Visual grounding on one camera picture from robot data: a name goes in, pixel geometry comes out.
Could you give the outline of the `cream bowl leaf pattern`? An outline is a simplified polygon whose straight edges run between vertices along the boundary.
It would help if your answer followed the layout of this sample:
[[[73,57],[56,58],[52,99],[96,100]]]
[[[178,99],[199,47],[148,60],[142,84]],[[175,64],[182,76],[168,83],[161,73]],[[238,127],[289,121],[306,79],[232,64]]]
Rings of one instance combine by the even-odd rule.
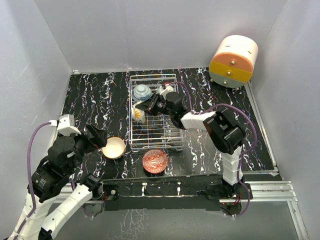
[[[143,110],[140,110],[137,108],[137,105],[140,102],[136,102],[132,107],[131,107],[131,118],[133,121],[140,123],[140,124],[144,124],[146,119],[145,119],[145,112]]]

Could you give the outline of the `blue white patterned bowl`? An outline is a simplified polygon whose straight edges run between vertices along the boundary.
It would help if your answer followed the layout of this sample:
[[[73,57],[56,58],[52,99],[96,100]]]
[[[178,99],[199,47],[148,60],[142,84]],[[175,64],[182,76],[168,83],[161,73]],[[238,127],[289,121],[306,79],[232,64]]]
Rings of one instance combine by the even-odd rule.
[[[132,98],[136,102],[140,102],[140,101],[144,102],[144,101],[148,100],[151,96],[152,96],[152,91],[145,84],[139,84],[139,85],[135,86],[133,89]]]

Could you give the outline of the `white bowl brown rim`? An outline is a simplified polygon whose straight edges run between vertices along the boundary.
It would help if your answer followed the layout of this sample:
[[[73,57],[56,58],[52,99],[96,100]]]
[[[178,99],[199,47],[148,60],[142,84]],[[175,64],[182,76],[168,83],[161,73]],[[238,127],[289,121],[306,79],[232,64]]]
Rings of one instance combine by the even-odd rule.
[[[110,137],[107,140],[107,144],[102,148],[102,153],[108,159],[119,159],[126,150],[125,141],[120,137]]]

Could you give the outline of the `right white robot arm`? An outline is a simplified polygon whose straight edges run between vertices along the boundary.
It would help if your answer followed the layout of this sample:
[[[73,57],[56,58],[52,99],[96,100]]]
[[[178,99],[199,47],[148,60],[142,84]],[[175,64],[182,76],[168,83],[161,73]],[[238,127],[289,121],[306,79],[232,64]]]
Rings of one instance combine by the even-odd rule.
[[[176,92],[169,92],[165,97],[154,93],[150,99],[135,103],[133,109],[153,116],[167,115],[173,125],[181,130],[199,129],[206,131],[216,149],[221,152],[223,194],[230,199],[240,194],[243,178],[240,155],[245,130],[235,120],[232,120],[227,113],[218,110],[206,113],[188,111],[184,108],[182,99]]]

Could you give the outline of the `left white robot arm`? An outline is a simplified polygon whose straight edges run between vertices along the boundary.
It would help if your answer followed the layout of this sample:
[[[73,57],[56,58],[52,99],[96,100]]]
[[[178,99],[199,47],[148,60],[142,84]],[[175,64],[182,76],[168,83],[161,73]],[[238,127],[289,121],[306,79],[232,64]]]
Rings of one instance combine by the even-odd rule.
[[[73,192],[56,208],[49,212],[70,176],[83,162],[86,154],[101,149],[107,144],[107,131],[88,124],[88,137],[74,125],[66,126],[48,149],[35,172],[31,171],[31,149],[34,138],[44,126],[56,127],[61,133],[62,123],[51,120],[39,125],[31,135],[27,148],[28,186],[24,207],[18,222],[8,237],[10,240],[53,240],[63,225],[86,201],[97,200],[103,195],[103,182],[89,173]]]

